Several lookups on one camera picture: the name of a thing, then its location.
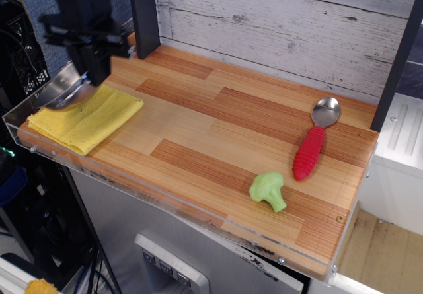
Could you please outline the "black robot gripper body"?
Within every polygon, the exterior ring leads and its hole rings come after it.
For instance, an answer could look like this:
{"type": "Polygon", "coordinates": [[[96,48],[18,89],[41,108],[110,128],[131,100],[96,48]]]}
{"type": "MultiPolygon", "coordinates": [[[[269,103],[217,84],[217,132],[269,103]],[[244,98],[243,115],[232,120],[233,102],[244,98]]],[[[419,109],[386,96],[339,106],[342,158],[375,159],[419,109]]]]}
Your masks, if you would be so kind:
{"type": "Polygon", "coordinates": [[[108,55],[130,56],[129,30],[112,18],[112,0],[56,0],[59,12],[39,16],[49,44],[92,45],[108,55]]]}

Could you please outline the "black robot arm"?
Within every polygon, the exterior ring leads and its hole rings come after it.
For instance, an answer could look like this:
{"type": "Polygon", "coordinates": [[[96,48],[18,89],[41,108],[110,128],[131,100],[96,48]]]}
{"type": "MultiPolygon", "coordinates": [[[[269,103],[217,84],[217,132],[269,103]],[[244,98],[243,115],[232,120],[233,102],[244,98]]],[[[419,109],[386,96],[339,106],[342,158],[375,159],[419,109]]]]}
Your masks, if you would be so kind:
{"type": "Polygon", "coordinates": [[[131,56],[130,30],[112,17],[111,0],[56,0],[59,12],[41,15],[45,39],[67,50],[78,74],[94,87],[111,74],[112,56],[131,56]]]}

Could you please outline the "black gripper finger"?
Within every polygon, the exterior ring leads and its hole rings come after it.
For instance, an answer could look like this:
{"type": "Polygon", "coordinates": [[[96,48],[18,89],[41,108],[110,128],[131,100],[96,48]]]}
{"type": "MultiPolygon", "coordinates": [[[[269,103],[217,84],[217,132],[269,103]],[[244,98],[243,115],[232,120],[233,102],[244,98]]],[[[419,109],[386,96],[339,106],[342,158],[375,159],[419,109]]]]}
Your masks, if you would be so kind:
{"type": "Polygon", "coordinates": [[[80,76],[83,76],[87,71],[84,65],[81,48],[78,46],[68,46],[68,54],[80,76]]]}
{"type": "Polygon", "coordinates": [[[83,59],[91,83],[99,87],[110,76],[110,56],[103,49],[88,45],[83,48],[83,59]]]}

